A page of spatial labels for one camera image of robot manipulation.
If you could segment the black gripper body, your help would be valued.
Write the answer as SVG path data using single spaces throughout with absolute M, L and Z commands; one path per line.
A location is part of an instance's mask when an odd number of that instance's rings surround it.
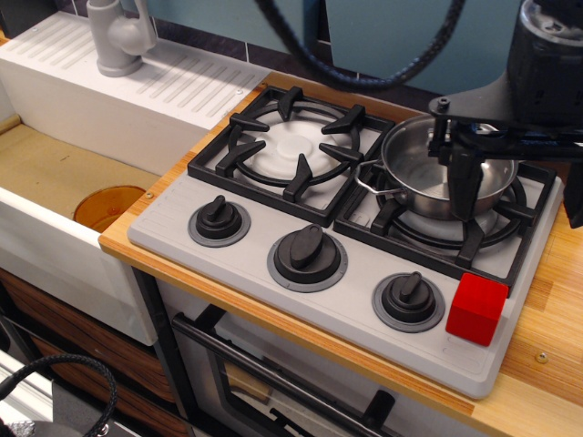
M 480 98 L 438 97 L 429 104 L 434 118 L 428 153 L 443 165 L 451 162 L 454 148 L 482 159 L 582 162 L 582 128 L 520 123 L 508 103 Z

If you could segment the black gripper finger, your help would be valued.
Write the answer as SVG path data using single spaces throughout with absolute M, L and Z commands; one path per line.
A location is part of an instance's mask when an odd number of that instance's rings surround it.
M 447 170 L 451 213 L 468 221 L 475 215 L 475 203 L 483 180 L 485 157 L 476 150 L 453 147 Z
M 568 147 L 567 161 L 570 163 L 568 178 L 564 189 L 564 207 L 571 228 L 582 226 L 582 146 Z

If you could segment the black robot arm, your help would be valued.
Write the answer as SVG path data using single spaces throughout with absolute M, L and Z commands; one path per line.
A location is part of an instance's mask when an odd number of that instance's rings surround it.
M 564 206 L 582 224 L 582 4 L 525 1 L 495 82 L 436 98 L 429 153 L 447 167 L 455 218 L 476 215 L 487 159 L 568 162 Z

